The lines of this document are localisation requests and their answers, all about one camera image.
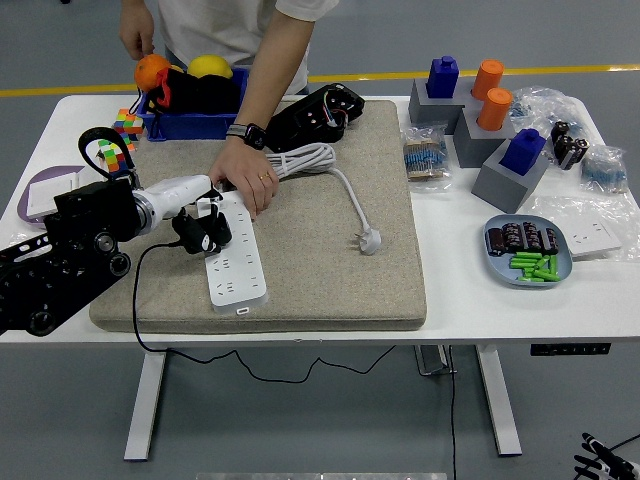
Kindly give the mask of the person's left hand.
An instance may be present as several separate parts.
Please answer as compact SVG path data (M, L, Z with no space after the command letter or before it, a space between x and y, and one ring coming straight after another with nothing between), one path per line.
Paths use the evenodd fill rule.
M279 179L266 155L237 136L228 137L208 172L214 184L230 182L240 193L252 220L266 210L279 187Z

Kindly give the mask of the person's right hand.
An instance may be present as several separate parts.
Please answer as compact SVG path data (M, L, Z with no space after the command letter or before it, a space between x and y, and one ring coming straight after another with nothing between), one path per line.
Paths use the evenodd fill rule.
M122 0L119 38L134 61L154 52L154 19L143 0Z

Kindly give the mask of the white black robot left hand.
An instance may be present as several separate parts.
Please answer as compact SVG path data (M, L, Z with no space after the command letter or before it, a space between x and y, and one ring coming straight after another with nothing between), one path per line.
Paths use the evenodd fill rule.
M212 202L210 212L198 219L185 210L200 198L221 199L207 175L174 177L162 180L144 190L135 192L139 216L143 223L141 233L157 228L162 220L170 219L180 244L190 254L219 253L232 239L226 217Z

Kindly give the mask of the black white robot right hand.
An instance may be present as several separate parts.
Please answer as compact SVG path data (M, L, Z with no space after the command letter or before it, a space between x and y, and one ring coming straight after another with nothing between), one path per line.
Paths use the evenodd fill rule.
M625 460L616 455L613 449L608 448L591 434L582 434L582 448L596 455L595 458L586 458L575 455L578 464L574 467L576 478L584 476L587 479L624 479L634 480L639 478L639 464Z

